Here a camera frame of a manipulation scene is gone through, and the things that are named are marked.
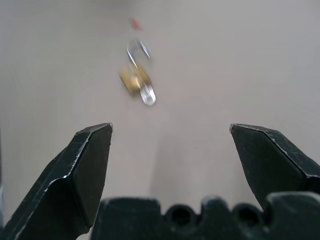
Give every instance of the padlock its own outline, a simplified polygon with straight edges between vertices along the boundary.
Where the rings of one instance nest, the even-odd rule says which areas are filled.
[[[140,92],[143,102],[146,105],[152,106],[156,102],[156,96],[150,77],[145,69],[136,63],[132,54],[137,46],[144,52],[148,59],[150,59],[146,46],[140,40],[130,42],[126,46],[126,51],[131,62],[119,72],[119,76],[130,94],[134,95]]]

